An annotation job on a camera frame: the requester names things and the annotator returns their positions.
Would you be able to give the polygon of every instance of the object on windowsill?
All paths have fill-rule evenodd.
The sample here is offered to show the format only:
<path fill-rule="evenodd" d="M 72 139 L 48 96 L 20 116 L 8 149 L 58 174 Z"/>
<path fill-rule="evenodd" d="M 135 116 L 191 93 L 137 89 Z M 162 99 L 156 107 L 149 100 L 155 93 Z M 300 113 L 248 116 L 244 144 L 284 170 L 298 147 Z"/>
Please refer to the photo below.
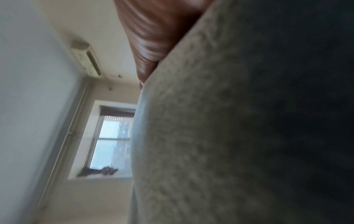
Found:
<path fill-rule="evenodd" d="M 94 174 L 102 174 L 104 176 L 107 176 L 107 175 L 112 176 L 117 171 L 118 171 L 118 169 L 114 169 L 109 166 L 103 167 L 102 169 L 91 169 L 91 168 L 84 167 L 84 168 L 82 168 L 82 171 L 77 175 L 77 177 L 85 177 L 85 176 L 94 175 Z"/>

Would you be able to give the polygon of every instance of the couch cushion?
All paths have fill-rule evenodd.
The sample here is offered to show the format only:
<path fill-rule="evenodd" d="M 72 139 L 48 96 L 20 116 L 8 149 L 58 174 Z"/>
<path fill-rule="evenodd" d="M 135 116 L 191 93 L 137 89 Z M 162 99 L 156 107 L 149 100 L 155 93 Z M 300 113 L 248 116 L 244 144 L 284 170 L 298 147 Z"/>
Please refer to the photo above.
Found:
<path fill-rule="evenodd" d="M 114 0 L 141 82 L 214 0 Z"/>

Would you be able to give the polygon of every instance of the air conditioner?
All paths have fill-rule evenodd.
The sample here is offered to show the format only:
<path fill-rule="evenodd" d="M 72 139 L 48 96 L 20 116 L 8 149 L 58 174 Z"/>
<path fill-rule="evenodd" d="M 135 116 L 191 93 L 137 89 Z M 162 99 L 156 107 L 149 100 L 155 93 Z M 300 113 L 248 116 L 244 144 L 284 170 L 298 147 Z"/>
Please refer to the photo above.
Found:
<path fill-rule="evenodd" d="M 94 78 L 102 76 L 102 70 L 96 59 L 97 57 L 88 43 L 73 41 L 71 50 L 89 76 Z"/>

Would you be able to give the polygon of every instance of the window pane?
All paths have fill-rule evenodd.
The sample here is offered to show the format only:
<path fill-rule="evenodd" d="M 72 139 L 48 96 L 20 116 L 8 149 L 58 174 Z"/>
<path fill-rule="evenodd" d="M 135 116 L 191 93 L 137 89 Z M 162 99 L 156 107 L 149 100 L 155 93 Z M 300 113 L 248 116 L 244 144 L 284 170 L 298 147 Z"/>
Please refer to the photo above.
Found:
<path fill-rule="evenodd" d="M 104 116 L 100 138 L 130 138 L 133 118 Z"/>
<path fill-rule="evenodd" d="M 130 141 L 97 140 L 90 168 L 105 166 L 117 168 L 119 172 L 131 172 Z"/>

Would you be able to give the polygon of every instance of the brown leather couch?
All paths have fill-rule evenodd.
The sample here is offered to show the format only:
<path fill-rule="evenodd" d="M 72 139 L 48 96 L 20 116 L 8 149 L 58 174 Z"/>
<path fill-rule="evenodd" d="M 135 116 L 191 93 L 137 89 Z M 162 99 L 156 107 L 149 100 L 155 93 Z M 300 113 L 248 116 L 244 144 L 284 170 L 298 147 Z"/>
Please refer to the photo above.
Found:
<path fill-rule="evenodd" d="M 213 1 L 114 0 L 142 83 Z"/>

